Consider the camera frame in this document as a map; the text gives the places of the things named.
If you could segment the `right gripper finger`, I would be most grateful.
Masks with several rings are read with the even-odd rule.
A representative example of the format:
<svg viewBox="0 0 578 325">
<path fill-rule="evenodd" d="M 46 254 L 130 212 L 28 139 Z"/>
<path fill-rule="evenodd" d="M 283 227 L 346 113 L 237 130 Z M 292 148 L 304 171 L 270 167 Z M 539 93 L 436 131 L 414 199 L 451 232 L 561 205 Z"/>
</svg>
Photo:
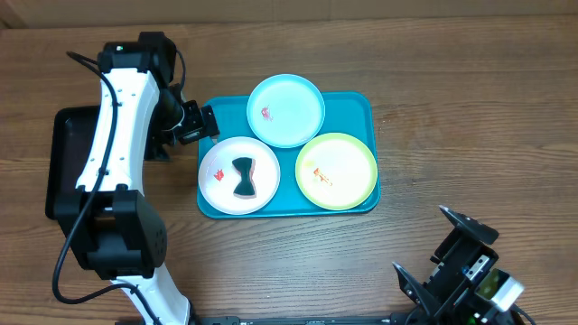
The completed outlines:
<svg viewBox="0 0 578 325">
<path fill-rule="evenodd" d="M 436 312 L 441 304 L 402 265 L 392 263 L 398 277 L 399 287 L 416 305 L 423 308 L 428 319 L 438 319 Z"/>
<path fill-rule="evenodd" d="M 444 205 L 440 205 L 439 209 L 455 228 L 483 244 L 492 245 L 499 237 L 499 232 L 496 229 L 482 224 L 474 218 L 453 211 Z"/>
</svg>

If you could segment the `pink and black sponge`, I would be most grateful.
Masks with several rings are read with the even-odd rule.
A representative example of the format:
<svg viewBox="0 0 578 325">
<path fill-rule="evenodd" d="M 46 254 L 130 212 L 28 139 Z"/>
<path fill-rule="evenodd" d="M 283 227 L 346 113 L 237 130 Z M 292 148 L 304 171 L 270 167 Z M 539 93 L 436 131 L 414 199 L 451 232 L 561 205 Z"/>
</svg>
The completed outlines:
<svg viewBox="0 0 578 325">
<path fill-rule="evenodd" d="M 256 196 L 256 188 L 253 181 L 255 160 L 249 157 L 239 157 L 232 161 L 232 165 L 240 176 L 240 181 L 234 189 L 234 195 L 244 199 Z"/>
</svg>

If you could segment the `white plate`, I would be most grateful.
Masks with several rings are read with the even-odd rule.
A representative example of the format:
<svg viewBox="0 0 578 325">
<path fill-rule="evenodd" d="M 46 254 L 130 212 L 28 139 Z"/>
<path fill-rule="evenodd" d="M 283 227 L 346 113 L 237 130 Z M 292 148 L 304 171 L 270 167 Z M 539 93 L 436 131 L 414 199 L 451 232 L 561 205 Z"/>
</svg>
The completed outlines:
<svg viewBox="0 0 578 325">
<path fill-rule="evenodd" d="M 240 176 L 232 161 L 239 157 L 255 160 L 256 196 L 250 199 L 234 195 Z M 198 185 L 202 197 L 214 209 L 229 215 L 246 215 L 263 208 L 274 197 L 280 178 L 280 164 L 269 146 L 255 138 L 237 136 L 217 143 L 205 154 Z"/>
</svg>

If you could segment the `light blue plate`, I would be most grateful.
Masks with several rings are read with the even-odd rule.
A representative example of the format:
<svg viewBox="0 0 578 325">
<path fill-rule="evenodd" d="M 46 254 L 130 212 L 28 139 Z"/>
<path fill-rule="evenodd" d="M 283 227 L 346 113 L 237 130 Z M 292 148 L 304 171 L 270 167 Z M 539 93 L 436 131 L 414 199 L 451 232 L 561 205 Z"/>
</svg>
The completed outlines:
<svg viewBox="0 0 578 325">
<path fill-rule="evenodd" d="M 306 144 L 321 130 L 325 102 L 308 79 L 277 74 L 261 81 L 249 95 L 247 121 L 261 141 L 278 148 Z"/>
</svg>

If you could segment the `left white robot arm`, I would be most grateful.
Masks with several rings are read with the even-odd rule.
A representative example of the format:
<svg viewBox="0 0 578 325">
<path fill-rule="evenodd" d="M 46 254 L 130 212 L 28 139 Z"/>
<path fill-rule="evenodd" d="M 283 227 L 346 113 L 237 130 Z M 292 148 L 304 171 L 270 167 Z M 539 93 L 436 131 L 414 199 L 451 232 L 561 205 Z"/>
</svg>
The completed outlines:
<svg viewBox="0 0 578 325">
<path fill-rule="evenodd" d="M 219 134 L 211 107 L 185 101 L 184 58 L 161 32 L 135 42 L 109 42 L 90 59 L 72 54 L 100 80 L 101 101 L 86 163 L 70 193 L 60 193 L 53 215 L 63 255 L 121 290 L 144 324 L 195 324 L 190 300 L 165 263 L 166 227 L 144 195 L 143 166 L 166 145 L 190 144 Z"/>
</svg>

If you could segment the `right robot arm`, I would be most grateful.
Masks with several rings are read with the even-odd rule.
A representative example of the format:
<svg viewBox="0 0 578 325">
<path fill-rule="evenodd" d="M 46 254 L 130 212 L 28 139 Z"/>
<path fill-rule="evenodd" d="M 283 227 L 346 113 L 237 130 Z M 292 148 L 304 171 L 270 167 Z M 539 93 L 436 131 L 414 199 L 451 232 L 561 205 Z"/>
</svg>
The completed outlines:
<svg viewBox="0 0 578 325">
<path fill-rule="evenodd" d="M 516 305 L 525 286 L 498 269 L 499 255 L 491 245 L 499 232 L 444 205 L 440 211 L 452 231 L 430 260 L 435 268 L 422 282 L 402 265 L 393 263 L 400 290 L 415 304 L 408 312 L 393 313 L 391 324 L 533 324 Z"/>
</svg>

